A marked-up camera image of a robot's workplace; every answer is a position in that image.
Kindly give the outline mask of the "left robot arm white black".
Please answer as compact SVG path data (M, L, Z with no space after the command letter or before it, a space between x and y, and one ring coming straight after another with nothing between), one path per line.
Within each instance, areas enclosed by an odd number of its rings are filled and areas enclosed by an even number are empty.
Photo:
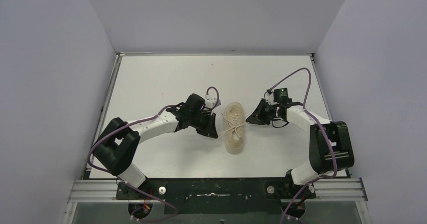
M136 198L149 192L146 175L134 164L138 145L156 136L174 133L193 127L196 133L218 138L216 114L213 109L221 104L218 97L204 98L191 94L185 102L167 105L152 117L128 123L119 117L112 119L92 146L89 156L94 156L102 166L101 171L130 184L129 191Z

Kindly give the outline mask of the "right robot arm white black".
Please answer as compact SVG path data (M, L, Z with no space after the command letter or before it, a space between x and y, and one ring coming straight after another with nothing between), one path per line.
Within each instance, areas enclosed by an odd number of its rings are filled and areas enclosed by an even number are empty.
M287 88L267 91L254 112L246 119L249 124L270 125L281 120L293 124L308 134L308 160L288 171L290 177L283 183L284 193L296 197L303 185L318 178L350 168L355 163L348 126L343 121L322 118L293 101Z

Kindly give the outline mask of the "beige lace sneaker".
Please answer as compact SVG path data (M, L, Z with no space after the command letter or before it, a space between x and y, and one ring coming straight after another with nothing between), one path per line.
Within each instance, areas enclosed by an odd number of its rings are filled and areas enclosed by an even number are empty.
M243 149L244 125L246 124L243 106L238 102L232 102L225 108L222 116L225 148L230 154L239 154Z

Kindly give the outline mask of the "cream shoelace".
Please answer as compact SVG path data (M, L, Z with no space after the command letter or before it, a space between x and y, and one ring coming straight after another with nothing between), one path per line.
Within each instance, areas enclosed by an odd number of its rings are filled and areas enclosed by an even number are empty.
M235 133L239 140L243 139L243 126L248 124L244 121L244 116L240 114L231 114L227 118L226 114L222 114L224 119L224 128L225 130L219 133L219 137L221 138L224 134L231 132Z

